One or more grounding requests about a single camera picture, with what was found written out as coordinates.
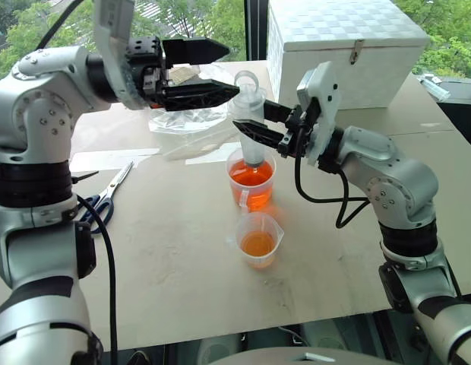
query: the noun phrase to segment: orange liquid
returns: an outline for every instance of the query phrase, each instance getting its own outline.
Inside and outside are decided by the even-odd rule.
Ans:
[[[273,168],[271,165],[264,161],[260,166],[254,168],[249,167],[245,164],[244,160],[240,160],[230,168],[229,176],[236,183],[244,186],[256,186],[268,181],[273,175]],[[268,186],[267,189],[254,194],[249,192],[247,206],[250,211],[255,211],[263,208],[270,200],[271,193],[273,191],[272,186]],[[232,188],[232,194],[237,203],[241,198],[242,190]]]
[[[251,256],[264,256],[274,249],[273,237],[266,232],[250,232],[242,239],[241,249]]]

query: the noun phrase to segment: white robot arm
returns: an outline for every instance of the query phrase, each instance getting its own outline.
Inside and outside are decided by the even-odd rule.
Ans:
[[[284,122],[285,135],[254,121],[234,123],[255,141],[295,157],[296,169],[306,155],[309,164],[340,174],[347,191],[340,201],[348,200],[347,180],[365,193],[362,207],[370,202],[381,228],[386,262],[379,275],[391,306],[415,316],[443,363],[471,364],[471,303],[457,298],[460,292],[437,237],[435,174],[385,135],[335,126],[340,93],[329,62],[305,74],[298,97],[295,109],[265,104],[265,118]],[[308,197],[296,179],[300,194],[322,202]],[[337,228],[343,225],[337,220]]]
[[[129,39],[133,7],[96,0],[99,55],[38,49],[0,80],[0,276],[12,289],[0,306],[1,364],[100,363],[78,284],[96,256],[90,228],[73,221],[68,158],[77,119],[119,101],[186,110],[239,92],[218,81],[170,87],[173,64],[209,63],[229,50],[211,40]]]

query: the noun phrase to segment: scissors handle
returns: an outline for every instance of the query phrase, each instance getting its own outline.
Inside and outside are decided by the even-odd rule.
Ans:
[[[95,206],[99,202],[99,200],[100,200],[100,195],[98,195],[98,194],[89,196],[88,198],[85,199],[85,201],[87,203],[89,203],[90,206],[92,206],[92,208],[95,208]],[[92,224],[92,222],[93,222],[92,214],[90,214],[89,211],[85,211],[85,213],[82,214],[81,221],[82,222],[87,222],[88,224]]]
[[[105,217],[102,218],[104,225],[107,225],[109,221],[111,220],[112,215],[114,214],[114,202],[112,201],[111,198],[106,196],[97,204],[95,209],[98,215],[101,215],[102,212],[107,210]],[[98,227],[95,230],[92,230],[92,234],[96,234],[96,233],[100,233],[100,229]]]

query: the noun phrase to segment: metal bracket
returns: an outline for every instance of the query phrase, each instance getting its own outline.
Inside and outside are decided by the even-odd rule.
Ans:
[[[356,40],[354,42],[354,48],[352,48],[352,52],[350,53],[350,65],[354,65],[357,62],[357,58],[360,55],[360,51],[364,47],[364,40]]]

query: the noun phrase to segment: white box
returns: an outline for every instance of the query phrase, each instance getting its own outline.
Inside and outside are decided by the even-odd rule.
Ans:
[[[340,109],[386,107],[429,41],[389,0],[270,0],[268,16],[273,94],[290,107],[304,73],[325,61],[337,70]]]

